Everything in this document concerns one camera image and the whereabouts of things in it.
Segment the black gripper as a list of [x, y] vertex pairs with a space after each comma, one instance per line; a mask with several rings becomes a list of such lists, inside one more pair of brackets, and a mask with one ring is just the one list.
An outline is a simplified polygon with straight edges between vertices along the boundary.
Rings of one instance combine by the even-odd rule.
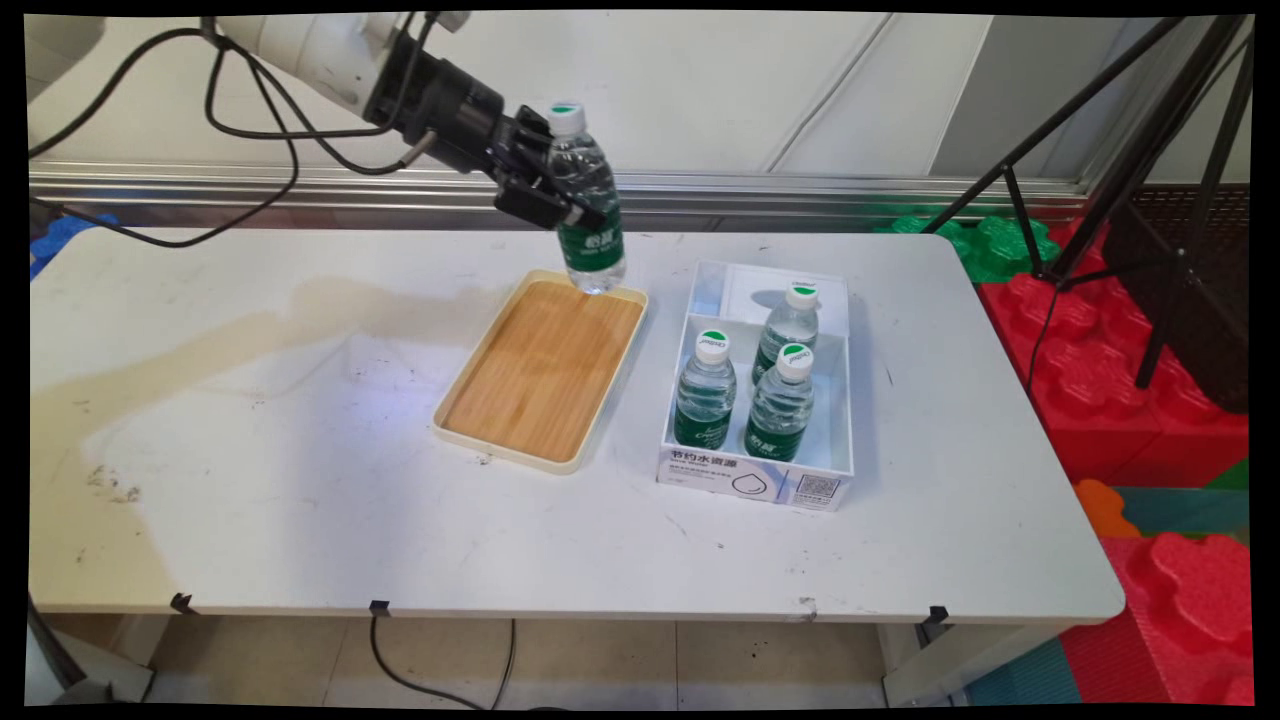
[[549, 182], [545, 152], [554, 137], [530, 106], [506, 114], [495, 90], [402, 33], [378, 58], [374, 74], [364, 119], [388, 126], [410, 151], [371, 173], [389, 174], [429, 155], [458, 173], [480, 170], [494, 179], [495, 209], [531, 225], [604, 228], [607, 214]]

